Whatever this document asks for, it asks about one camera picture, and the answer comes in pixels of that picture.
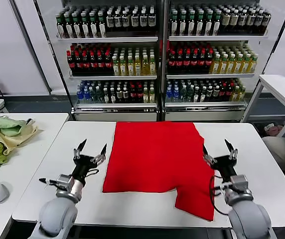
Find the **drink refrigerator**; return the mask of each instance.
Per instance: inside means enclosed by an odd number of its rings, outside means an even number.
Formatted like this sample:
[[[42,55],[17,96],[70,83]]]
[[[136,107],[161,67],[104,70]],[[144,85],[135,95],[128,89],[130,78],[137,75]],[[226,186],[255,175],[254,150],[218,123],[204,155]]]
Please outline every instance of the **drink refrigerator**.
[[[212,4],[240,4],[243,0],[212,0]],[[63,80],[66,91],[72,102],[72,114],[77,120],[90,121],[210,121],[210,120],[240,120],[247,106],[245,101],[229,102],[165,102],[166,84],[168,80],[180,79],[221,79],[239,78],[246,85],[246,92],[253,92],[260,74],[263,74],[268,59],[274,52],[275,43],[285,22],[285,1],[280,0],[246,0],[245,3],[260,3],[267,8],[272,15],[264,35],[200,35],[200,36],[172,36],[170,35],[170,6],[178,4],[209,4],[203,0],[146,0],[144,2],[128,2],[119,0],[111,2],[103,0],[99,6],[110,5],[154,5],[156,14],[155,31],[148,32],[106,32],[106,38],[61,38],[57,28],[55,15],[66,6],[97,5],[97,2],[86,0],[35,0],[36,9],[43,23],[44,32],[49,44],[53,49],[53,56],[57,63],[58,71]],[[255,53],[259,55],[255,72],[252,74],[184,74],[180,72],[171,73],[167,70],[167,49],[169,44],[178,42],[206,42],[212,45],[230,45],[248,43]],[[66,50],[70,50],[71,44],[110,44],[112,48],[144,48],[148,51],[154,48],[156,74],[145,76],[112,76],[112,75],[90,75],[73,74],[66,57]],[[76,91],[81,81],[128,81],[136,82],[154,81],[155,101],[153,103],[120,103],[120,104],[83,104],[79,102]]]

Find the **shelf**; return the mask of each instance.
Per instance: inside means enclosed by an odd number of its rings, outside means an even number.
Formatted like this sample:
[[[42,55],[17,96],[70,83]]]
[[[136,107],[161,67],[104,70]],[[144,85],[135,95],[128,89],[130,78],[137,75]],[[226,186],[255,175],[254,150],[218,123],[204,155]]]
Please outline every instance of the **shelf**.
[[[58,41],[65,43],[111,43],[111,42],[156,42],[157,36],[144,37],[97,37],[97,38],[58,38]]]
[[[167,79],[251,78],[251,77],[254,77],[254,74],[167,75]]]
[[[71,80],[79,81],[138,81],[138,80],[156,80],[157,76],[70,76]]]
[[[268,36],[170,36],[169,41],[250,41],[264,40]]]

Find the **yellow cloth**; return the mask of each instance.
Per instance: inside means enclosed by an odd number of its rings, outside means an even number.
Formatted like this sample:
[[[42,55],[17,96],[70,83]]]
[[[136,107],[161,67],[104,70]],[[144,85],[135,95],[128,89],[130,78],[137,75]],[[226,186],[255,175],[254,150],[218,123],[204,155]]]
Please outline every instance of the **yellow cloth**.
[[[17,136],[6,136],[0,132],[0,142],[5,146],[4,155],[8,155],[13,149],[18,147],[21,143],[32,137],[38,130],[36,125],[32,125],[30,121]]]

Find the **red cloth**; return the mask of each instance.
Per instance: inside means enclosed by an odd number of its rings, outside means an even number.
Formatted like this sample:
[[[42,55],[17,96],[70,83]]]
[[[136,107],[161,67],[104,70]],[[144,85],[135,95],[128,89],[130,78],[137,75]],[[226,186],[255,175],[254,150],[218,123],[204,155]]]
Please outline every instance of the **red cloth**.
[[[176,208],[212,221],[213,175],[193,123],[118,122],[103,192],[163,193],[176,188]]]

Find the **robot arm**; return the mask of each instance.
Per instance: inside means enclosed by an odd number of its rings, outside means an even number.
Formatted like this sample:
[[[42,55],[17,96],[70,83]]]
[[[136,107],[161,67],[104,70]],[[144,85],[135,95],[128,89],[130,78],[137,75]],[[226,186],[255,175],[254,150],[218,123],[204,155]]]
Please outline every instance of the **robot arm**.
[[[205,146],[203,146],[203,158],[212,169],[218,170],[222,178],[222,185],[211,188],[209,193],[211,202],[214,206],[212,197],[220,194],[224,195],[225,202],[232,207],[228,213],[231,226],[238,239],[276,239],[276,235],[271,226],[270,217],[261,205],[253,202],[253,196],[249,190],[249,183],[245,175],[237,175],[234,166],[237,163],[238,150],[234,149],[232,144],[225,140],[230,155],[217,158],[211,157]]]
[[[99,172],[97,166],[106,159],[105,144],[102,152],[96,157],[80,154],[85,146],[84,140],[77,149],[74,149],[74,162],[76,164],[71,175],[61,174],[57,180],[39,181],[55,186],[55,199],[47,202],[40,210],[39,220],[32,232],[30,239],[65,239],[73,226],[77,209],[76,204],[82,199],[82,189],[85,186],[85,178]]]

